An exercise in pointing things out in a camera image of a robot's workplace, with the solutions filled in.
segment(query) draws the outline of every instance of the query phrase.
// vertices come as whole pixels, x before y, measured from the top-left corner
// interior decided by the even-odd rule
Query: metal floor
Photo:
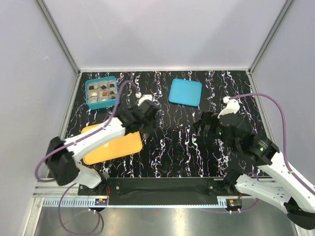
[[[253,199],[244,199],[245,207]],[[62,208],[63,221],[71,219],[82,208]],[[296,236],[294,225],[277,208],[259,202],[251,211],[228,214],[223,209],[156,209],[107,208],[101,212],[104,227],[99,236]],[[91,231],[97,217],[88,212],[66,226],[76,233]],[[67,236],[60,226],[56,207],[43,207],[36,236]]]

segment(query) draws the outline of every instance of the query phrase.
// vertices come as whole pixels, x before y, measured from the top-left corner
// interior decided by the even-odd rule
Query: metal frame
[[[247,71],[247,76],[248,76],[248,79],[249,79],[250,84],[252,86],[252,91],[257,93],[258,89],[257,89],[256,82],[255,82],[255,80],[252,77],[252,73]],[[264,125],[267,137],[269,139],[271,139],[273,142],[275,142],[274,136],[272,135],[272,132],[271,132],[269,121],[268,121],[268,119],[266,117],[266,112],[265,112],[264,106],[263,106],[262,101],[261,101],[261,97],[260,96],[255,96],[255,100],[256,100],[256,103],[257,103],[257,108],[258,108],[259,114],[261,116],[261,121],[262,121],[262,123]]]
[[[269,43],[271,42],[272,38],[274,37],[275,33],[277,32],[281,22],[283,21],[284,17],[286,16],[286,14],[288,13],[288,11],[290,10],[292,4],[294,3],[295,0],[286,0],[279,15],[277,16],[274,24],[272,25],[265,41],[263,42],[261,48],[259,49],[259,52],[257,54],[257,56],[255,57],[252,65],[249,67],[249,71],[250,73],[253,73],[253,71],[256,69],[261,57],[263,56],[264,52],[266,51]]]
[[[295,229],[296,229],[297,235],[299,236],[314,236],[315,235],[315,234],[313,235],[311,230],[303,229],[298,225],[295,225]]]
[[[209,70],[240,70],[240,71],[248,71],[248,68],[189,68],[189,67],[181,67],[181,68],[128,68],[128,69],[82,69],[80,70],[81,73],[83,72],[133,72],[133,71],[209,71]]]
[[[74,73],[76,75],[79,75],[80,73],[80,68],[78,67],[78,65],[76,64],[73,56],[70,53],[70,50],[68,49],[66,43],[64,42],[63,37],[61,36],[57,25],[48,9],[48,7],[46,6],[44,0],[35,0],[35,2],[37,3],[40,11],[43,13],[43,16],[49,26],[49,28],[51,29],[52,33],[54,34],[56,40],[58,41],[61,49],[63,50],[63,53],[65,55],[65,57],[68,59]]]
[[[75,96],[77,95],[77,91],[78,91],[78,88],[79,88],[81,76],[82,76],[82,73],[79,73],[76,76],[75,82],[74,82],[72,90],[71,90],[70,97],[69,97],[68,102],[67,102],[67,106],[66,106],[66,109],[65,109],[65,112],[64,112],[64,116],[63,116],[63,121],[62,121],[62,124],[61,124],[59,132],[58,132],[59,137],[61,137],[62,139],[65,138],[65,133],[66,133],[66,130],[67,130],[67,127],[68,127],[68,123],[69,123],[69,119],[70,119],[70,115],[71,115],[74,99],[75,99]]]
[[[31,212],[24,228],[23,236],[33,236],[37,227],[41,209],[43,207],[44,198],[34,198]]]

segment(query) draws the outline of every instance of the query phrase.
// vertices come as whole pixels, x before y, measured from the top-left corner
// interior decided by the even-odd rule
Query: small food item
[[[107,80],[100,81],[100,82],[98,82],[98,85],[99,85],[99,87],[100,87],[102,90],[107,89],[107,88],[108,88],[108,81],[107,81]]]
[[[109,95],[109,96],[108,96],[109,99],[115,99],[116,97],[117,97],[116,94],[113,94],[113,95]]]
[[[98,89],[98,83],[90,83],[88,86],[89,90]]]
[[[97,97],[97,90],[89,90],[88,91],[88,99],[91,97]]]
[[[108,96],[99,97],[97,99],[98,102],[107,101],[107,100],[109,100]]]
[[[91,97],[88,99],[88,103],[95,103],[97,102],[97,97]]]
[[[117,94],[117,90],[116,88],[109,88],[107,91],[108,95],[113,95],[113,94]]]
[[[116,84],[115,80],[109,80],[107,85],[108,85],[109,88],[114,88],[115,84]]]
[[[103,97],[103,96],[107,96],[108,93],[108,89],[102,90],[101,88],[98,90],[98,97]]]

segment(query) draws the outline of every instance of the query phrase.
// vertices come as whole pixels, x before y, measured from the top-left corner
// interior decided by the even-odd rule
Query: black mount
[[[231,170],[227,173],[222,181],[209,181],[206,192],[210,196],[238,196],[240,193],[236,190],[236,180],[242,175],[236,170]]]
[[[315,213],[303,211],[293,198],[284,204],[288,218],[296,225],[306,229],[315,229]]]
[[[63,146],[59,137],[54,137],[48,146],[47,154]],[[46,165],[59,186],[69,184],[77,178],[79,169],[72,158],[73,153],[66,148],[46,160]]]
[[[116,112],[117,117],[126,128],[126,135],[137,131],[150,133],[158,128],[157,113],[159,107],[150,100],[144,100],[140,106],[121,109]]]

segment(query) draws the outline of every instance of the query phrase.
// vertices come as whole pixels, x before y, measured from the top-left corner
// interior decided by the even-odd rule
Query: teal box
[[[198,81],[174,79],[168,100],[172,103],[197,107],[200,104],[202,84]]]
[[[91,110],[95,110],[95,109],[100,109],[100,108],[104,108],[104,107],[112,107],[115,105],[115,102],[118,98],[114,98],[114,99],[110,99],[107,101],[100,101],[100,102],[94,102],[94,103],[88,103],[88,88],[89,88],[89,84],[91,83],[98,83],[101,81],[110,81],[110,80],[114,80],[115,81],[115,88],[116,88],[116,94],[118,95],[118,87],[117,87],[117,81],[115,76],[109,76],[109,77],[103,77],[103,78],[99,78],[99,79],[94,79],[94,80],[88,80],[85,82],[85,101],[88,105],[88,107]]]

